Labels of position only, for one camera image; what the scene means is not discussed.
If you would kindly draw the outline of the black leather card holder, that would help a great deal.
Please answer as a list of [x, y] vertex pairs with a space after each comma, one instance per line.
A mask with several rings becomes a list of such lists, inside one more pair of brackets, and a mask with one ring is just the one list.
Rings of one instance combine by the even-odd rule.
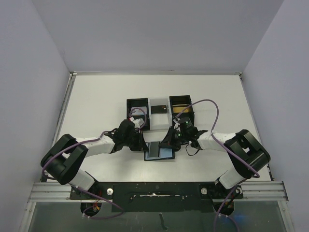
[[175, 159], [175, 153], [172, 149], [159, 148], [159, 157], [155, 159], [150, 159], [148, 157], [149, 151], [144, 152], [144, 161], [156, 161], [156, 160], [172, 160]]

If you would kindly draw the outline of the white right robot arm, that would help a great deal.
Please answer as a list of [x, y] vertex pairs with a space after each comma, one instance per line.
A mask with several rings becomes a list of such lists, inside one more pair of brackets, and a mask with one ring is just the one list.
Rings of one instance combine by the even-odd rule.
[[231, 194], [234, 186], [247, 179], [258, 178], [258, 172], [271, 160], [265, 148], [246, 129], [236, 133], [214, 133], [198, 130], [196, 127], [181, 131], [170, 127], [159, 147], [179, 151], [183, 140], [198, 151], [216, 150], [228, 153], [232, 167], [217, 178], [218, 183], [215, 185], [216, 194], [222, 198]]

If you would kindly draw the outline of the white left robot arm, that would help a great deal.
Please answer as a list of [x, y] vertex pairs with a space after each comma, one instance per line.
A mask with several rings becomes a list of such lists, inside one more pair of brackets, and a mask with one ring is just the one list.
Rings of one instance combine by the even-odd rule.
[[81, 169], [86, 157], [98, 154], [112, 154], [128, 147], [131, 151], [147, 151], [143, 137], [142, 118], [130, 117], [118, 128], [104, 131], [98, 138], [80, 139], [65, 134], [53, 145], [41, 160], [43, 172], [48, 172], [54, 180], [65, 185], [81, 188], [81, 193], [89, 199], [96, 197], [96, 179]]

